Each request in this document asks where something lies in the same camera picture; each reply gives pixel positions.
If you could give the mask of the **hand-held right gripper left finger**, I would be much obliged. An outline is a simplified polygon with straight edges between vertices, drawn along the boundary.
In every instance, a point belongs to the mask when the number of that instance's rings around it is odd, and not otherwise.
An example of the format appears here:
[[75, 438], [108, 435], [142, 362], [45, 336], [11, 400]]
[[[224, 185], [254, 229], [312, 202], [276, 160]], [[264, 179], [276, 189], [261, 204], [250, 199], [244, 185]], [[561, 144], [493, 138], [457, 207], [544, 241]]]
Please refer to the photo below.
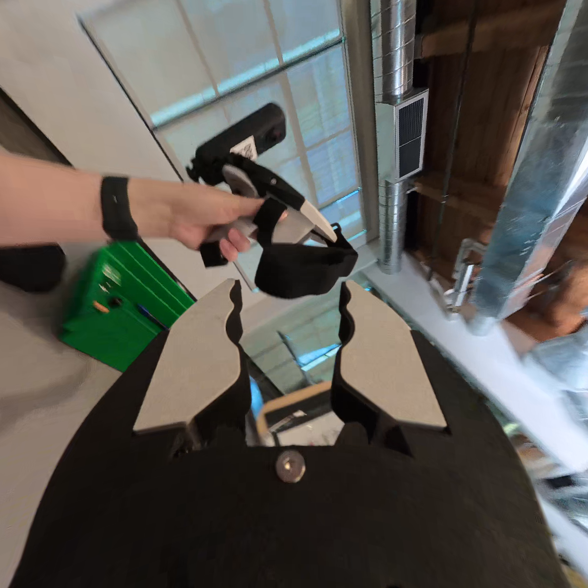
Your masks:
[[172, 325], [151, 377], [134, 432], [194, 424], [202, 437], [218, 426], [244, 430], [251, 386], [240, 345], [242, 294], [226, 279]]

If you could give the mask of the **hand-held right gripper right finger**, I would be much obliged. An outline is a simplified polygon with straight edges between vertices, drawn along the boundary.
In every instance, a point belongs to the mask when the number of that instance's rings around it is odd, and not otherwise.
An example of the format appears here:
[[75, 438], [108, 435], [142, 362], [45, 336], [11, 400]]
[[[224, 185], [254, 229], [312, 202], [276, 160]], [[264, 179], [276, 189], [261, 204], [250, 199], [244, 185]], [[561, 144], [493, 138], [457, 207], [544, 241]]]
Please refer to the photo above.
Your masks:
[[354, 281], [341, 284], [341, 346], [330, 390], [332, 408], [368, 439], [402, 425], [443, 432], [447, 422], [408, 324]]

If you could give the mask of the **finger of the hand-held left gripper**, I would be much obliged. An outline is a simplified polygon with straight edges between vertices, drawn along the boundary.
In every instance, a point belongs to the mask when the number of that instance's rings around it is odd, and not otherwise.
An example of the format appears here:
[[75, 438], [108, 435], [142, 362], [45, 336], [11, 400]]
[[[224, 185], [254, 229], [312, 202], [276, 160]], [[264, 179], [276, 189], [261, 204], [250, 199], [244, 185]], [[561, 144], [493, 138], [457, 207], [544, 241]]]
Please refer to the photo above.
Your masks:
[[312, 224], [313, 231], [321, 238], [330, 243], [337, 241], [337, 235], [331, 224], [311, 202], [305, 199], [300, 206], [299, 212]]
[[286, 211], [273, 230], [273, 244], [300, 244], [315, 229], [314, 223], [299, 211]]

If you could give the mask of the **green plastic bin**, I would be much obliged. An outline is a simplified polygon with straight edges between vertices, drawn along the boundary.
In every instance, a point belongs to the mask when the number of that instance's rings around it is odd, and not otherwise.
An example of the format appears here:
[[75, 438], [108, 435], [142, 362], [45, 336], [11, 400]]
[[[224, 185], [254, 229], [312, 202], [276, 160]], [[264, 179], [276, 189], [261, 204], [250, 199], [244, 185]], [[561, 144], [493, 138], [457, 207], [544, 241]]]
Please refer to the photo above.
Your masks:
[[[121, 285], [108, 283], [102, 267], [109, 264], [121, 274]], [[110, 297], [123, 305], [102, 314], [92, 307], [107, 306]], [[142, 317], [143, 305], [167, 327], [195, 302], [183, 286], [137, 242], [113, 242], [95, 251], [73, 287], [63, 315], [59, 340], [118, 371], [125, 371], [160, 334]]]

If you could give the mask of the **black oval pouch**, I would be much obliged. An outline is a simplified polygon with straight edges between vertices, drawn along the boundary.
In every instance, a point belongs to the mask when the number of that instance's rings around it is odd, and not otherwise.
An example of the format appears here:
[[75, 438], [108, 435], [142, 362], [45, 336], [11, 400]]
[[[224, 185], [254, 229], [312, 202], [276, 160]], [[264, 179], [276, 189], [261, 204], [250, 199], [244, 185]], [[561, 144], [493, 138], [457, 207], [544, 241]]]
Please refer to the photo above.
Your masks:
[[1, 283], [26, 293], [53, 291], [65, 268], [66, 254], [59, 245], [1, 248]]

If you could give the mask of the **person's left forearm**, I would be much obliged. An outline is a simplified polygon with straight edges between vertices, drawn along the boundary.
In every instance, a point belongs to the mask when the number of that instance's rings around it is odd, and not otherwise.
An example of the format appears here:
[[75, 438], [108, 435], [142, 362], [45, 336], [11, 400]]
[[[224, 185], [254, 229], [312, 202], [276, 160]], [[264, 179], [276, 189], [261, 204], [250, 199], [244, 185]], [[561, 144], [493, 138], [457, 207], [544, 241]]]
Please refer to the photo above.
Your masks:
[[107, 239], [101, 176], [1, 152], [1, 247]]

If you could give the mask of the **grey desk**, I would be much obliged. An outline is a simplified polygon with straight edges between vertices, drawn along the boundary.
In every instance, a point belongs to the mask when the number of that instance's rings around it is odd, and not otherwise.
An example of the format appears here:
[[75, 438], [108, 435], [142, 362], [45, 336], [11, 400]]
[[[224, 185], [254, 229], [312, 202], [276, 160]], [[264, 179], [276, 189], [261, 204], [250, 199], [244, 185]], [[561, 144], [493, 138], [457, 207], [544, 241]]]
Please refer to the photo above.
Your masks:
[[98, 243], [64, 245], [50, 293], [1, 283], [1, 587], [9, 587], [64, 450], [119, 371], [57, 338], [70, 290]]

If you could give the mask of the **person's left hand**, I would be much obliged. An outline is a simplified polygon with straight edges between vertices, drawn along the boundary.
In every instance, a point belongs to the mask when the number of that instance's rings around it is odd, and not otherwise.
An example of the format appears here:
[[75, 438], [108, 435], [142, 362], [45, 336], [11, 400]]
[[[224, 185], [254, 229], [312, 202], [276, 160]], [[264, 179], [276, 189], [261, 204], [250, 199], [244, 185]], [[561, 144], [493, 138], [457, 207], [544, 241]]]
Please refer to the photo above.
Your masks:
[[263, 205], [262, 199], [197, 183], [138, 178], [129, 180], [128, 199], [141, 238], [174, 239], [193, 251], [218, 228], [253, 219]]

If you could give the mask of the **blue pen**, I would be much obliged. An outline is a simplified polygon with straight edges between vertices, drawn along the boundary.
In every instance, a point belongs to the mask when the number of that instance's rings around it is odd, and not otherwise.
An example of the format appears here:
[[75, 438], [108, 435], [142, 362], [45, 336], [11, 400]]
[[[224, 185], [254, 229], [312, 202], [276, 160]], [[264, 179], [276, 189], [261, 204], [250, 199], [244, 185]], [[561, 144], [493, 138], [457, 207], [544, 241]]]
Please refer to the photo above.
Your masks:
[[139, 305], [136, 304], [135, 305], [136, 310], [139, 312], [139, 314], [144, 317], [146, 320], [150, 321], [152, 324], [154, 324], [155, 326], [157, 326], [161, 331], [169, 331], [169, 327], [167, 327], [163, 322], [161, 322], [160, 320], [158, 320], [149, 310], [147, 310], [147, 308], [145, 308], [143, 305]]

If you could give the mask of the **light wood panel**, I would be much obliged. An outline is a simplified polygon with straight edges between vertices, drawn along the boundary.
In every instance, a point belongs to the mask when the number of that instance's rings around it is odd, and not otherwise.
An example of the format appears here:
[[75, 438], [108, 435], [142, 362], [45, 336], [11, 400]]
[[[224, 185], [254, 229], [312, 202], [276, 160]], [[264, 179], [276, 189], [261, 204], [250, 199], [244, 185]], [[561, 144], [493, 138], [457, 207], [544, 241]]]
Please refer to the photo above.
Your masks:
[[330, 445], [340, 430], [330, 402], [330, 380], [266, 402], [256, 415], [262, 446]]

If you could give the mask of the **white vent box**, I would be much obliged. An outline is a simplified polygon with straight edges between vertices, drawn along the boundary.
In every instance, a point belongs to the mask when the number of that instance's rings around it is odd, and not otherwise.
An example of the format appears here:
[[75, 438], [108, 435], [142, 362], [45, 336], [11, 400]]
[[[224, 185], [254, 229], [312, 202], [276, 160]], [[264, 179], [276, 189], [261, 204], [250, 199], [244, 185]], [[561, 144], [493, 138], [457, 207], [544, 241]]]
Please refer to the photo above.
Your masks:
[[375, 105], [380, 182], [395, 184], [422, 170], [428, 102], [429, 90], [423, 89], [397, 104]]

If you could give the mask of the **gridded window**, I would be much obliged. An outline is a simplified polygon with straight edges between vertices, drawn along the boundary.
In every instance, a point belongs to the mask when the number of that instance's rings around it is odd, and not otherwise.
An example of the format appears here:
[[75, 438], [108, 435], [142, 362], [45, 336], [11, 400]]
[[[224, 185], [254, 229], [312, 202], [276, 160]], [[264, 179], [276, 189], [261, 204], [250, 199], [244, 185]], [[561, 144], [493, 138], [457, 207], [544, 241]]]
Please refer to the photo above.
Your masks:
[[261, 165], [366, 243], [339, 1], [108, 1], [79, 21], [178, 177], [199, 145], [277, 104], [286, 137]]

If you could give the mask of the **silver round duct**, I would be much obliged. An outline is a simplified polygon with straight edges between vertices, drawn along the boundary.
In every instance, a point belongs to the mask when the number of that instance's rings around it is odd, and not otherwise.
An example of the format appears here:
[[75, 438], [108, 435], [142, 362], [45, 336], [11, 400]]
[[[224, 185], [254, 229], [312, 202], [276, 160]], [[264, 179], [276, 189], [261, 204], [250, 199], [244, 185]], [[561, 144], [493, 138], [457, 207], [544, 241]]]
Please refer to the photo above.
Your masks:
[[378, 169], [378, 267], [401, 270], [408, 187], [400, 180], [394, 107], [413, 89], [416, 1], [377, 1], [373, 15], [373, 73]]

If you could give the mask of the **rectangular silver duct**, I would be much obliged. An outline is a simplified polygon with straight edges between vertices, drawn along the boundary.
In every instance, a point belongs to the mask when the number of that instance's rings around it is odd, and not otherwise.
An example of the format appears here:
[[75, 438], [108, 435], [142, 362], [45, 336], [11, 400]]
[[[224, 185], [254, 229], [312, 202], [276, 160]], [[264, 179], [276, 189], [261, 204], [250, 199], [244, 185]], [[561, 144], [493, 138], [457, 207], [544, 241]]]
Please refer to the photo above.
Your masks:
[[474, 283], [471, 333], [524, 306], [586, 197], [587, 1], [567, 1]]

